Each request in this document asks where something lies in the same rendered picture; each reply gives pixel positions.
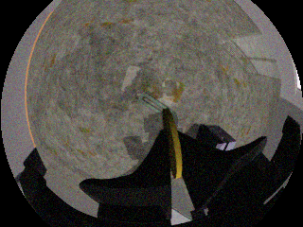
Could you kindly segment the thin gold coin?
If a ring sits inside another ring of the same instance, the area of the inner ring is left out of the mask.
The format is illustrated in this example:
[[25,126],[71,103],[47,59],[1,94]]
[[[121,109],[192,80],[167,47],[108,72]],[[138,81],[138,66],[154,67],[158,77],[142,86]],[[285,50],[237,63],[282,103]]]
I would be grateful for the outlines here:
[[173,178],[181,178],[182,175],[182,149],[179,144],[179,135],[177,126],[175,126],[174,118],[171,116],[170,109],[162,109],[162,124],[163,129],[166,130],[169,141],[169,161],[170,171],[173,174]]

